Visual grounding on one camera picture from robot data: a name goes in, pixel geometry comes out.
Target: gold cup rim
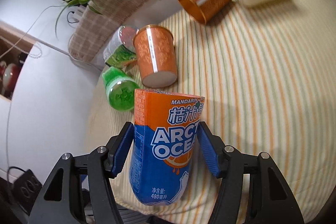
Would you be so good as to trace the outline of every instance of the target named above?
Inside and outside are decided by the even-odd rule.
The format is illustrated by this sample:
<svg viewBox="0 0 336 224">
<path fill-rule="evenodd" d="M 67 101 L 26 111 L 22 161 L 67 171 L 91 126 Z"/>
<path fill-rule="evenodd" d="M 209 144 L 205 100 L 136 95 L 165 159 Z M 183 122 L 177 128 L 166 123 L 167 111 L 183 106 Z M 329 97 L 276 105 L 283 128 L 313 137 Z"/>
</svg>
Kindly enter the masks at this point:
<svg viewBox="0 0 336 224">
<path fill-rule="evenodd" d="M 133 45 L 134 45 L 135 38 L 137 37 L 137 35 L 138 35 L 140 32 L 142 32 L 143 30 L 145 30 L 145 29 L 147 29 L 147 28 L 154 28 L 154 27 L 155 27 L 155 28 L 161 28 L 161 29 L 164 29 L 164 30 L 168 31 L 168 32 L 170 33 L 171 37 L 173 38 L 173 41 L 174 41 L 174 36 L 173 36 L 173 34 L 171 33 L 170 30 L 168 30 L 167 28 L 165 28 L 165 27 L 163 27 L 163 26 L 160 26 L 160 25 L 149 24 L 149 25 L 146 25 L 146 26 L 144 26 L 144 27 L 142 27 L 142 28 L 140 28 L 140 29 L 138 30 L 138 32 L 136 33 L 136 35 L 135 35 L 134 38 L 133 38 Z"/>
<path fill-rule="evenodd" d="M 181 6 L 183 7 L 183 9 L 184 9 L 189 15 L 191 15 L 194 19 L 196 19 L 196 17 L 194 17 L 194 15 L 190 14 L 190 13 L 186 10 L 186 8 L 183 6 L 183 4 L 180 2 L 180 0 L 177 0 L 177 1 L 181 4 Z M 201 7 L 199 7 L 199 6 L 197 5 L 197 3 L 196 3 L 194 0 L 189 0 L 189 1 L 190 1 L 190 3 L 191 3 L 192 5 L 194 5 L 196 8 L 198 8 L 199 12 L 201 13 L 201 15 L 202 15 L 202 17 L 203 17 L 203 19 L 204 19 L 204 22 L 200 22 L 200 21 L 197 20 L 197 19 L 196 19 L 196 21 L 199 22 L 199 23 L 201 23 L 201 24 L 207 24 L 207 19 L 206 19 L 204 13 L 203 13 Z"/>
</svg>

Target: blue gripper pad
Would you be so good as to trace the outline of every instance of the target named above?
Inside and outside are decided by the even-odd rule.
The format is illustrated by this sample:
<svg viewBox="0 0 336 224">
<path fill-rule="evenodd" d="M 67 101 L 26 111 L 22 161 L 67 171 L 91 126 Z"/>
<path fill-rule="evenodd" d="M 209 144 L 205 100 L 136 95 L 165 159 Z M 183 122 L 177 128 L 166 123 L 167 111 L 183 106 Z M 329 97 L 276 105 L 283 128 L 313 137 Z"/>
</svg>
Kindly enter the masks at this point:
<svg viewBox="0 0 336 224">
<path fill-rule="evenodd" d="M 124 125 L 119 134 L 122 134 L 123 131 L 125 131 L 124 136 L 120 141 L 119 147 L 115 152 L 113 159 L 113 168 L 111 172 L 115 177 L 122 171 L 128 152 L 131 148 L 134 136 L 134 125 L 131 122 L 128 122 L 127 125 Z"/>
<path fill-rule="evenodd" d="M 197 128 L 197 139 L 209 171 L 216 177 L 221 177 L 219 155 L 223 154 L 225 144 L 219 136 L 212 135 L 205 122 L 200 122 Z"/>
</svg>

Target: striped tablecloth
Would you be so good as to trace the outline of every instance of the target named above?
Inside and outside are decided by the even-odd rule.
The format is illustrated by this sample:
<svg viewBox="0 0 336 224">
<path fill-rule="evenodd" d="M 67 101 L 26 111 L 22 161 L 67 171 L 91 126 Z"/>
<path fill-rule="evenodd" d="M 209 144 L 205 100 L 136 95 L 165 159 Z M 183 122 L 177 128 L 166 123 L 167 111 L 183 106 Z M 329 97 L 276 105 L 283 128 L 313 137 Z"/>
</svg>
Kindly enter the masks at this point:
<svg viewBox="0 0 336 224">
<path fill-rule="evenodd" d="M 237 2 L 207 26 L 183 10 L 163 26 L 175 38 L 178 82 L 166 91 L 205 96 L 202 120 L 243 153 L 267 151 L 291 187 L 305 221 L 336 184 L 336 0 L 279 0 L 254 9 Z M 140 85 L 137 65 L 126 72 Z M 107 103 L 101 79 L 88 122 L 88 152 L 119 133 L 133 112 Z M 220 181 L 196 146 L 187 189 L 167 207 L 142 205 L 124 170 L 111 181 L 122 206 L 170 222 L 206 224 Z M 237 223 L 245 217 L 248 177 Z"/>
</svg>

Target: green plastic bottle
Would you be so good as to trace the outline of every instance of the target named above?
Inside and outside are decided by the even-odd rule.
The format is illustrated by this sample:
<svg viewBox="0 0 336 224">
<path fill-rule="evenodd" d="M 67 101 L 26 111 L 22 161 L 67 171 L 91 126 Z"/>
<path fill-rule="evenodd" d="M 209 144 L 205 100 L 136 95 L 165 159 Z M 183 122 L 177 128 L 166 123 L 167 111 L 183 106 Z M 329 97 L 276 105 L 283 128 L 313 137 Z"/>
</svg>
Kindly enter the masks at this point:
<svg viewBox="0 0 336 224">
<path fill-rule="evenodd" d="M 122 70 L 110 67 L 101 75 L 103 78 L 107 100 L 111 107 L 118 111 L 134 108 L 134 90 L 139 85 Z"/>
</svg>

